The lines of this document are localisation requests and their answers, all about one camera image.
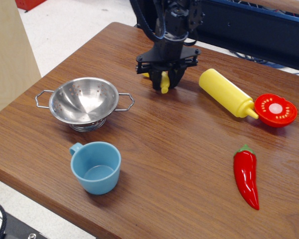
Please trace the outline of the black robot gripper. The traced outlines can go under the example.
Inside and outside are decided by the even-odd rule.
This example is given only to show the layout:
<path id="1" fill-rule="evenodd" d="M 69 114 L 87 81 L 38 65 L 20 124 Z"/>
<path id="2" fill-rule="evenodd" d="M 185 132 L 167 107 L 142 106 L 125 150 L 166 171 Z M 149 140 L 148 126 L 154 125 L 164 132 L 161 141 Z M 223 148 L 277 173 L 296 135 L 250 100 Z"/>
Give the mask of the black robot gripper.
<path id="1" fill-rule="evenodd" d="M 160 90 L 162 71 L 168 71 L 169 88 L 175 88 L 183 77 L 186 68 L 196 66 L 201 50 L 184 45 L 183 41 L 163 39 L 153 47 L 137 56 L 136 72 L 148 73 L 152 87 Z"/>

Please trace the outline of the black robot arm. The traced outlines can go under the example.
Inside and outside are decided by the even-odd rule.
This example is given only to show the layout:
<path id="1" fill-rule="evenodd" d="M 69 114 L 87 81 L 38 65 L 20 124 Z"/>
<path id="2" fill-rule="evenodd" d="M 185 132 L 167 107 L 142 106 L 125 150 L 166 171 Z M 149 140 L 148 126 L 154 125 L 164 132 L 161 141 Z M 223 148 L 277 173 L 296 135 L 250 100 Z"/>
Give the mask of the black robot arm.
<path id="1" fill-rule="evenodd" d="M 201 53 L 193 48 L 195 42 L 186 39 L 194 34 L 202 23 L 202 1 L 200 0 L 133 0 L 131 6 L 140 27 L 153 47 L 137 57 L 136 72 L 148 73 L 155 90 L 162 88 L 162 73 L 169 77 L 169 87 L 180 82 L 185 70 L 196 66 Z"/>

